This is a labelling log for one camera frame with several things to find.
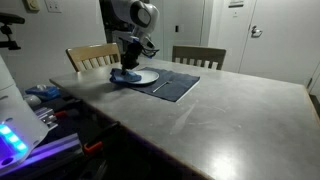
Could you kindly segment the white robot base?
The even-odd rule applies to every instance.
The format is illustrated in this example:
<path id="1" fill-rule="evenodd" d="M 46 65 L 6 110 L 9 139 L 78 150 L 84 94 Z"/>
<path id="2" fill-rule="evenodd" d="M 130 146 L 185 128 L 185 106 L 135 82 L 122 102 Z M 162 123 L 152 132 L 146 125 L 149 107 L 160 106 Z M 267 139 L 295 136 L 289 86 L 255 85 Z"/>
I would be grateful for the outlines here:
<path id="1" fill-rule="evenodd" d="M 25 161 L 47 134 L 0 56 L 0 175 Z"/>

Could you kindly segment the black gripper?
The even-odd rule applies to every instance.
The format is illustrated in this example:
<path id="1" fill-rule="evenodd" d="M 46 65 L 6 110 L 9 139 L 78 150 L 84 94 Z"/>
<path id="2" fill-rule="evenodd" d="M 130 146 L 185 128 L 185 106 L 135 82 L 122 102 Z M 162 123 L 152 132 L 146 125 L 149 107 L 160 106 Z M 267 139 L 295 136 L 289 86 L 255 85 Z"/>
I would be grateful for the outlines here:
<path id="1" fill-rule="evenodd" d="M 139 65 L 137 59 L 142 52 L 143 46 L 139 42 L 130 43 L 127 46 L 127 50 L 121 56 L 121 64 L 122 64 L 122 75 L 126 75 L 128 72 L 134 72 L 133 68 Z"/>

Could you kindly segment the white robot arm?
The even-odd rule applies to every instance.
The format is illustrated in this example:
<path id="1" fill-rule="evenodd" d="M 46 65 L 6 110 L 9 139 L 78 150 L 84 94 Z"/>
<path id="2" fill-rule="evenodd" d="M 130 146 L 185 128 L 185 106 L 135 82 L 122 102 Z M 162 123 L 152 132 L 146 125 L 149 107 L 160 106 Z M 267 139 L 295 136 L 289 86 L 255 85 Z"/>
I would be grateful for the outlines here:
<path id="1" fill-rule="evenodd" d="M 158 52 L 151 40 L 159 20 L 155 5 L 142 0 L 99 0 L 104 28 L 113 32 L 128 46 L 121 55 L 122 73 L 139 65 L 140 54 L 154 57 Z"/>

